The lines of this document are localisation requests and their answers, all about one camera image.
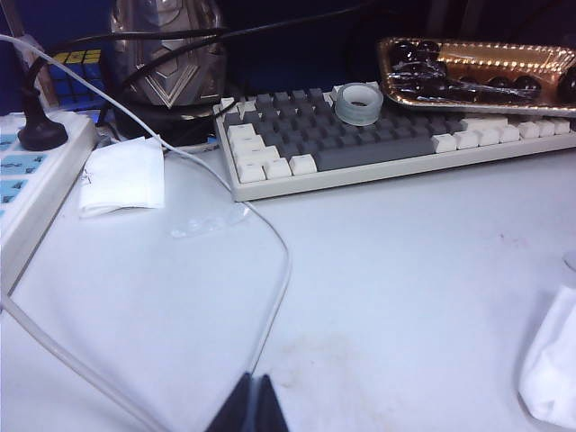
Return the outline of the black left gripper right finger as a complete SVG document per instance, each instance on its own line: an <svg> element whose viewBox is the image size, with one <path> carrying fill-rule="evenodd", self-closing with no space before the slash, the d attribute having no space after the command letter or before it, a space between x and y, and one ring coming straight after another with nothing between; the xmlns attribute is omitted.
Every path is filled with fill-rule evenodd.
<svg viewBox="0 0 576 432"><path fill-rule="evenodd" d="M282 408L267 374L262 377L258 393L258 431L288 432Z"/></svg>

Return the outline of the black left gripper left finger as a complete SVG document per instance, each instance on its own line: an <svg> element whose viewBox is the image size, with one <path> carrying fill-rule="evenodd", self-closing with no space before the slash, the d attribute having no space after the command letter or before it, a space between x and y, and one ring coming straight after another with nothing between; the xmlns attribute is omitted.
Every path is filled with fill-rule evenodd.
<svg viewBox="0 0 576 432"><path fill-rule="evenodd" d="M248 399L252 377L243 373L212 419L206 432L240 431L248 413Z"/></svg>

